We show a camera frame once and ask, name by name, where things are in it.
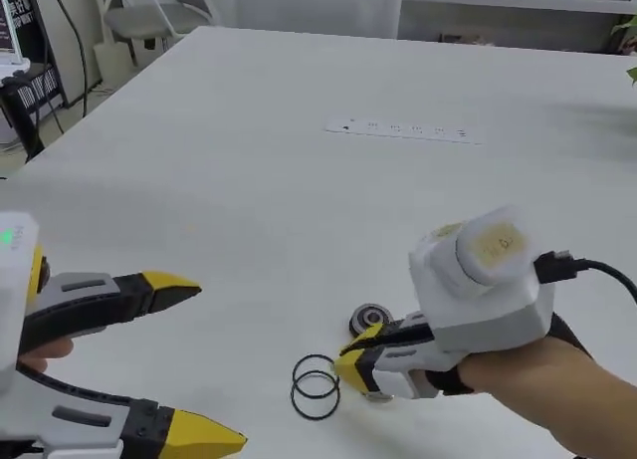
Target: black cable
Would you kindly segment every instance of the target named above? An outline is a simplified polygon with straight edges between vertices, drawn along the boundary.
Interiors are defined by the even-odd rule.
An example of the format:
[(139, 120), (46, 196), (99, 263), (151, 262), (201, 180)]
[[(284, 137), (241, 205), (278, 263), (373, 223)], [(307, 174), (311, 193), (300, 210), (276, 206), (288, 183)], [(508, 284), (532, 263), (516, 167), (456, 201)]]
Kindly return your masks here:
[(561, 282), (577, 278), (579, 272), (586, 270), (597, 270), (598, 272), (610, 275), (633, 297), (637, 303), (637, 286), (626, 275), (616, 268), (602, 262), (587, 260), (585, 258), (575, 260), (569, 252), (547, 252), (539, 256), (534, 262), (537, 279), (542, 284)]
[[(310, 359), (322, 359), (331, 365), (334, 364), (333, 359), (331, 359), (329, 356), (325, 356), (324, 354), (308, 354), (302, 357), (297, 362), (297, 364), (295, 364), (295, 367), (292, 371), (292, 388), (290, 389), (290, 402), (292, 403), (292, 407), (295, 409), (297, 414), (303, 419), (307, 419), (308, 421), (323, 421), (324, 419), (328, 419), (330, 416), (332, 416), (338, 409), (338, 406), (340, 405), (340, 378), (327, 371), (322, 371), (320, 369), (311, 369), (297, 376), (297, 373), (299, 372), (299, 368), (301, 367), (301, 365)], [(299, 386), (299, 384), (304, 379), (308, 377), (312, 377), (312, 376), (321, 376), (331, 381), (331, 384), (332, 384), (331, 389), (328, 392), (323, 392), (320, 394), (310, 394), (306, 391), (303, 391), (301, 387)], [(334, 393), (336, 393), (336, 401), (334, 402), (334, 405), (331, 407), (331, 409), (325, 414), (312, 416), (310, 414), (307, 414), (303, 410), (301, 410), (301, 408), (297, 404), (297, 400), (296, 400), (297, 393), (307, 399), (325, 399), (327, 397), (330, 397)]]
[(31, 4), (33, 6), (33, 12), (36, 16), (36, 22), (38, 26), (40, 26), (40, 31), (42, 32), (42, 37), (44, 39), (44, 60), (42, 64), (44, 64), (44, 71), (42, 73), (42, 93), (44, 95), (44, 99), (46, 103), (49, 105), (49, 109), (51, 110), (51, 115), (58, 126), (61, 134), (64, 134), (64, 129), (62, 128), (62, 124), (60, 123), (60, 119), (58, 118), (58, 113), (55, 109), (53, 109), (53, 103), (51, 102), (51, 98), (49, 97), (49, 92), (47, 91), (47, 74), (49, 67), (49, 50), (51, 46), (49, 45), (49, 37), (47, 36), (47, 30), (44, 25), (44, 20), (42, 19), (40, 10), (37, 6), (37, 0), (31, 0)]
[(585, 270), (597, 270), (598, 272), (605, 273), (606, 275), (610, 275), (619, 283), (621, 283), (628, 293), (633, 297), (635, 303), (637, 303), (637, 286), (633, 283), (633, 281), (628, 278), (626, 275), (621, 273), (616, 268), (611, 267), (603, 262), (596, 262), (594, 260), (586, 260), (585, 258), (581, 260), (575, 260), (577, 265), (577, 271), (583, 272)]
[[(38, 141), (40, 140), (40, 109), (38, 106), (38, 96), (36, 94), (36, 90), (34, 89), (34, 87), (32, 86), (31, 82), (29, 82), (28, 80), (26, 80), (25, 78), (23, 78), (24, 73), (22, 72), (16, 72), (14, 73), (13, 77), (8, 77), (8, 78), (4, 78), (2, 80), (2, 85), (3, 86), (21, 86), (23, 88), (27, 88), (29, 91), (31, 91), (31, 95), (33, 96), (33, 100), (35, 102), (35, 115), (36, 115), (36, 122), (35, 122), (35, 133), (34, 133), (34, 137), (31, 139), (31, 145), (30, 147), (35, 148), (35, 146), (37, 145)], [(27, 150), (27, 162), (29, 160), (31, 160), (34, 156), (35, 153), (34, 151), (28, 151)]]
[(87, 116), (87, 110), (89, 109), (89, 75), (87, 73), (87, 56), (84, 52), (84, 45), (82, 44), (82, 38), (80, 37), (80, 32), (78, 31), (78, 27), (73, 22), (69, 11), (67, 11), (67, 7), (64, 5), (62, 0), (56, 0), (60, 5), (60, 9), (64, 14), (65, 18), (69, 22), (71, 29), (73, 30), (73, 34), (76, 36), (76, 40), (78, 41), (78, 47), (80, 48), (80, 58), (82, 59), (82, 73), (84, 75), (84, 96), (82, 99), (82, 118)]

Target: gray plastic part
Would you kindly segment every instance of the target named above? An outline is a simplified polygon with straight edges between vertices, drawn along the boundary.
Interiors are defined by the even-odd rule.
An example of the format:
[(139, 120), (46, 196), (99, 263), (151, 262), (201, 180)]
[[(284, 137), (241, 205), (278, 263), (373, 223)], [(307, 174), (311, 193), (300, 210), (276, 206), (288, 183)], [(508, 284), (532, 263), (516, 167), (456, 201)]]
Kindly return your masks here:
[(432, 328), (443, 350), (467, 352), (512, 349), (543, 338), (550, 329), (555, 285), (540, 285), (534, 303), (488, 321)]
[[(421, 312), (408, 315), (400, 329), (414, 325), (427, 324)], [(374, 369), (378, 371), (399, 372), (418, 398), (432, 398), (438, 395), (438, 389), (432, 386), (424, 374), (425, 370), (448, 371), (467, 356), (464, 351), (445, 352), (434, 341), (407, 346), (386, 346)]]
[[(99, 282), (103, 284), (83, 286)], [(79, 286), (81, 288), (64, 291), (73, 286)], [(42, 292), (36, 297), (36, 301), (33, 305), (27, 308), (27, 315), (46, 310), (54, 305), (79, 300), (81, 298), (117, 293), (119, 293), (119, 287), (108, 273), (61, 273), (49, 279), (49, 282), (47, 282), (42, 289)], [(85, 337), (86, 335), (103, 332), (105, 329), (106, 328), (99, 328), (79, 332), (73, 335), (72, 338)]]
[[(108, 427), (94, 427), (53, 416), (58, 406), (108, 416)], [(0, 440), (37, 439), (47, 449), (114, 447), (128, 417), (129, 408), (63, 394), (22, 374), (0, 396)]]
[[(65, 273), (49, 280), (27, 308), (27, 315), (93, 295), (116, 293), (119, 287), (108, 274)], [(95, 427), (56, 418), (53, 412), (60, 406), (80, 414), (106, 416), (110, 423)], [(129, 408), (64, 394), (28, 376), (14, 374), (11, 387), (0, 395), (0, 411), (5, 411), (0, 414), (0, 440), (38, 440), (45, 449), (55, 450), (116, 447)]]

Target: power strip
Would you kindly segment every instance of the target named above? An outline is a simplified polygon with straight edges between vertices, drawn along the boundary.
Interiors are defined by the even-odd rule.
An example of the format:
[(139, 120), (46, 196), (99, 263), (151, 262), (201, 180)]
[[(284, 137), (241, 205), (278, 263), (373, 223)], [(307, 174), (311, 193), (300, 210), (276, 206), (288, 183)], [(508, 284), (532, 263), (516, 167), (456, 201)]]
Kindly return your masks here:
[(480, 145), (478, 142), (471, 141), (467, 132), (462, 128), (432, 127), (415, 123), (388, 123), (361, 118), (335, 118), (327, 123), (325, 130), (358, 135), (421, 138), (424, 140)]

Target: table surface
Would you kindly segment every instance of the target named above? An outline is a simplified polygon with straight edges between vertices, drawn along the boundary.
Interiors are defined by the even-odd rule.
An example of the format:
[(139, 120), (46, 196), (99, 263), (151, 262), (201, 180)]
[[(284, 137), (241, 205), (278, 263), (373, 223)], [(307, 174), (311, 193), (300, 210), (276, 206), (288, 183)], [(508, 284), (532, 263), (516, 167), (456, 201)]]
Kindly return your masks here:
[[(417, 308), (407, 252), (505, 203), (546, 249), (635, 277), (637, 92), (625, 58), (202, 28), (18, 174), (54, 273), (160, 269), (201, 282), (169, 312), (77, 341), (56, 377), (199, 411), (257, 458), (568, 458), (485, 396), (306, 422), (295, 362), (335, 355), (362, 303)], [(461, 126), (483, 145), (323, 131), (333, 117)], [(556, 307), (637, 381), (637, 309), (594, 273)], [(306, 404), (314, 412), (325, 404)]]

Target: black rubber ring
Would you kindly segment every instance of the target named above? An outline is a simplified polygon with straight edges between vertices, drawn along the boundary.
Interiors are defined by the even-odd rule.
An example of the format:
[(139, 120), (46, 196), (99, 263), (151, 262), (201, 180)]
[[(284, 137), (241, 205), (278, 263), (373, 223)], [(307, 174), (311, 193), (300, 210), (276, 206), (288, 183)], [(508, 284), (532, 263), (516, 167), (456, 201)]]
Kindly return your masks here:
[(325, 356), (324, 354), (308, 354), (307, 356), (302, 357), (301, 359), (299, 359), (299, 361), (297, 362), (297, 364), (295, 365), (295, 368), (292, 370), (292, 390), (296, 390), (299, 392), (299, 394), (307, 399), (325, 399), (326, 397), (331, 396), (332, 394), (334, 394), (335, 391), (338, 391), (338, 385), (340, 384), (340, 378), (339, 377), (334, 377), (333, 375), (329, 374), (328, 372), (325, 371), (320, 371), (322, 373), (322, 375), (327, 375), (329, 376), (329, 378), (331, 379), (333, 386), (332, 388), (328, 391), (328, 392), (324, 392), (321, 394), (310, 394), (308, 392), (303, 391), (300, 387), (299, 387), (299, 382), (301, 381), (301, 379), (303, 379), (304, 377), (307, 377), (308, 375), (303, 373), (301, 374), (301, 376), (297, 377), (297, 372), (299, 371), (299, 367), (301, 367), (301, 365), (306, 362), (309, 359), (322, 359), (324, 361), (327, 361), (329, 364), (334, 364), (334, 361), (331, 357), (329, 356)]
[[(325, 414), (322, 414), (321, 416), (311, 416), (301, 411), (301, 409), (299, 408), (299, 405), (297, 404), (297, 400), (295, 399), (295, 391), (301, 392), (301, 390), (298, 388), (298, 383), (302, 381), (304, 378), (311, 375), (315, 375), (315, 374), (326, 377), (327, 379), (332, 381), (333, 383), (332, 391), (336, 391), (336, 402), (334, 403), (334, 406), (332, 406), (328, 412), (326, 412)], [(295, 409), (297, 414), (303, 419), (307, 419), (308, 421), (323, 421), (324, 419), (328, 419), (330, 416), (332, 416), (336, 412), (336, 410), (338, 409), (338, 405), (340, 404), (340, 388), (338, 387), (337, 379), (334, 378), (334, 376), (332, 376), (328, 372), (321, 371), (319, 369), (312, 369), (310, 371), (306, 371), (295, 379), (292, 389), (290, 390), (290, 401), (292, 402), (292, 407)]]

